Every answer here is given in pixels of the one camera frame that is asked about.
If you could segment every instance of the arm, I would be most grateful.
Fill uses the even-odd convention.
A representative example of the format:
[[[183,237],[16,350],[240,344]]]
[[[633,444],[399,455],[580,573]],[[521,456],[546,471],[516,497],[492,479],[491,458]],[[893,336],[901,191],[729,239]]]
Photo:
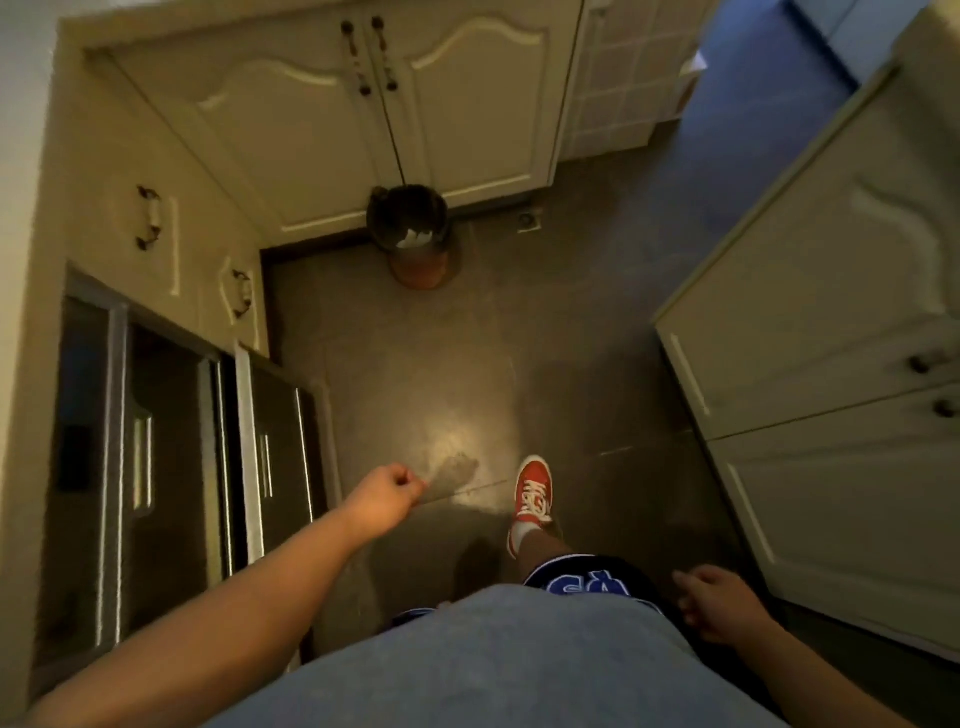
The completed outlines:
[[[791,725],[912,728],[777,624],[736,574],[701,566],[675,571],[674,581],[686,592],[680,600],[686,623],[708,642],[732,646]]]
[[[133,635],[43,697],[29,725],[190,726],[276,678],[358,548],[403,521],[426,489],[377,468],[283,546]]]

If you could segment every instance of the white sock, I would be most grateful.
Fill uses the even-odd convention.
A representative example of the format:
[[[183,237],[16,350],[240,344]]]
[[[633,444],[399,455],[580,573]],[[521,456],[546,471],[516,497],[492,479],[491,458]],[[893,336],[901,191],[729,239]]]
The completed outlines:
[[[514,525],[510,528],[510,537],[514,542],[514,550],[517,553],[520,553],[520,543],[523,541],[523,537],[534,530],[540,530],[540,527],[535,523],[529,521],[514,521]]]

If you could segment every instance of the forearm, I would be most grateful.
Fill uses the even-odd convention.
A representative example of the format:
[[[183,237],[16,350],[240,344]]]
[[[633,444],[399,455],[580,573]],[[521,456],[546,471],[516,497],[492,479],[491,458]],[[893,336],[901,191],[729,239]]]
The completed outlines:
[[[737,646],[795,728],[910,728],[778,624]]]
[[[196,725],[278,675],[362,545],[331,511],[40,700],[37,726]]]

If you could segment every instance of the gray t-shirt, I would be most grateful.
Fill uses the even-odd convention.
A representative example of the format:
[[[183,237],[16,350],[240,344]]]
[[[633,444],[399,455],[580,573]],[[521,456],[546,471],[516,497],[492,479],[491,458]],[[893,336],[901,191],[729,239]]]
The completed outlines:
[[[649,607],[497,586],[302,667],[207,725],[784,724]]]

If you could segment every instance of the shoe lace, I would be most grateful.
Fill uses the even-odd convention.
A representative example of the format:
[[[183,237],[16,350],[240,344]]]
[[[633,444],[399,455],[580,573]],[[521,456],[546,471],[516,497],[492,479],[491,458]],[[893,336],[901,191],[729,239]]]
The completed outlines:
[[[538,483],[536,480],[524,480],[523,490],[520,492],[520,500],[523,505],[517,513],[518,516],[529,515],[536,516],[544,523],[550,523],[553,519],[547,513],[546,486]]]

